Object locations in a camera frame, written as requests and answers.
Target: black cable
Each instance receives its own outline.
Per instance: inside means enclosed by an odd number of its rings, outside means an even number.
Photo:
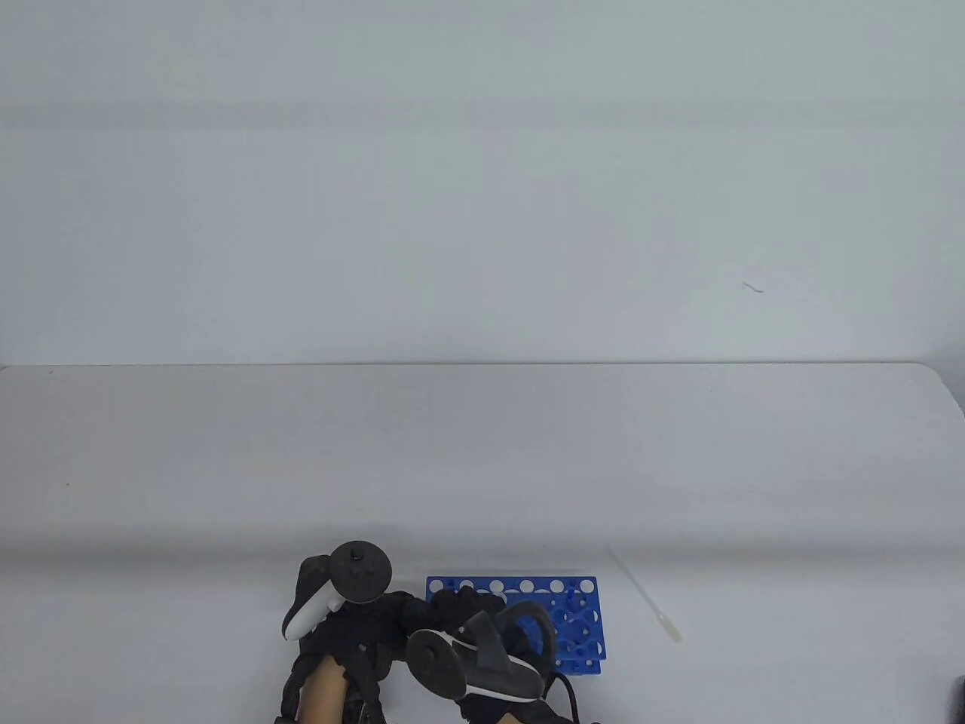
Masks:
[[[556,682],[556,680],[563,682],[563,686],[566,687],[566,696],[569,697],[569,713],[570,718],[573,720],[573,724],[580,724],[580,712],[576,706],[576,692],[573,691],[573,684],[569,682],[569,679],[567,679],[564,674],[561,674],[559,671],[554,671],[549,675],[549,679],[546,682],[546,688],[543,689],[543,699],[545,699],[546,695],[549,694],[549,690],[553,687],[553,684]]]

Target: black glove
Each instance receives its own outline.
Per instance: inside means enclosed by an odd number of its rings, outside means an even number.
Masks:
[[[361,695],[374,724],[384,724],[378,682],[393,660],[405,657],[402,611],[416,599],[404,591],[385,594],[371,603],[345,603],[298,643],[299,656],[282,695],[282,718],[294,721],[301,687],[326,656],[345,668],[350,688]]]

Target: white table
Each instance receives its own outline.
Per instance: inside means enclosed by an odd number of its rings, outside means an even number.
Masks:
[[[297,564],[364,537],[413,591],[598,575],[587,721],[942,721],[963,481],[918,365],[9,368],[0,720],[273,721]],[[384,689],[459,721],[403,666]]]

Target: wall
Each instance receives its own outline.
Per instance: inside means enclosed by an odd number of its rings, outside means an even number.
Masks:
[[[917,359],[965,6],[7,2],[0,361]]]

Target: human hand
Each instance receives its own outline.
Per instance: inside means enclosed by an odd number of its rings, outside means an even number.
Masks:
[[[345,603],[303,636],[285,684],[282,715],[294,719],[302,685],[331,656],[345,668],[345,678],[365,700],[372,722],[384,722],[378,682],[388,676],[393,660],[404,658],[406,637],[401,612],[413,600],[398,591],[371,603]]]

